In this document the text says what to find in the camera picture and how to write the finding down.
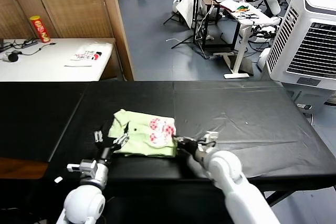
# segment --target pringles can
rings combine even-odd
[[[47,33],[46,27],[43,25],[40,16],[32,16],[30,17],[31,22],[33,23],[38,36],[40,37],[43,43],[49,42],[50,37]]]

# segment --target blue floor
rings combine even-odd
[[[229,73],[222,59],[205,60],[188,45],[175,49],[176,41],[192,34],[186,26],[169,21],[173,0],[119,0],[126,36],[128,39],[136,80],[224,80]],[[230,42],[236,23],[228,20],[211,26],[209,32]],[[258,53],[249,57],[258,60]],[[260,71],[254,63],[254,76]],[[336,107],[324,106],[314,115],[313,127],[336,156]],[[298,191],[273,208],[281,223],[329,224],[336,223],[336,192],[334,188],[317,191]]]

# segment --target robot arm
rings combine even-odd
[[[83,159],[80,164],[67,166],[69,172],[81,173],[81,186],[68,194],[56,224],[95,224],[104,210],[105,197],[102,191],[107,183],[109,159],[114,151],[121,149],[129,140],[128,124],[119,138],[108,137],[103,141],[106,136],[102,131],[94,132],[95,143],[99,147],[97,158]]]
[[[213,141],[200,144],[188,137],[175,139],[177,146],[192,154],[206,175],[223,191],[226,208],[235,224],[280,223],[261,192],[248,182],[235,154],[216,149]]]

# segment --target air cooler vent grille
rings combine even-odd
[[[278,33],[277,39],[273,43],[273,48],[267,60],[270,71],[273,70],[275,64],[277,63],[280,54],[290,36],[290,33],[292,32],[294,25],[298,20],[298,17],[298,13],[292,7],[288,10],[286,16],[284,17],[282,27]]]
[[[336,26],[311,24],[287,71],[336,79]]]

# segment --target white desk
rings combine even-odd
[[[243,31],[243,38],[241,40],[241,44],[239,44],[239,51],[237,54],[237,58],[234,64],[233,69],[231,68],[231,61],[229,59],[229,56],[223,53],[217,53],[217,55],[223,55],[223,58],[225,60],[225,63],[228,65],[231,73],[225,74],[225,79],[236,79],[236,78],[248,78],[249,75],[247,73],[238,73],[240,65],[242,64],[242,60],[245,54],[245,49],[247,47],[248,38],[251,33],[251,29],[253,25],[272,25],[273,21],[267,17],[265,14],[263,14],[261,11],[259,11],[257,8],[252,6],[249,3],[244,3],[244,6],[248,5],[249,12],[257,14],[259,18],[251,18],[251,19],[239,19],[238,16],[240,13],[231,13],[229,12],[241,25],[241,30]]]
[[[19,55],[17,62],[0,60],[0,81],[98,81],[107,65],[113,45],[105,47],[105,51],[92,67],[65,67],[68,60],[83,45],[93,42],[109,42],[108,39],[52,39],[55,45],[44,47],[34,55]],[[47,43],[39,42],[24,49],[9,48],[8,52],[19,50],[31,54]]]

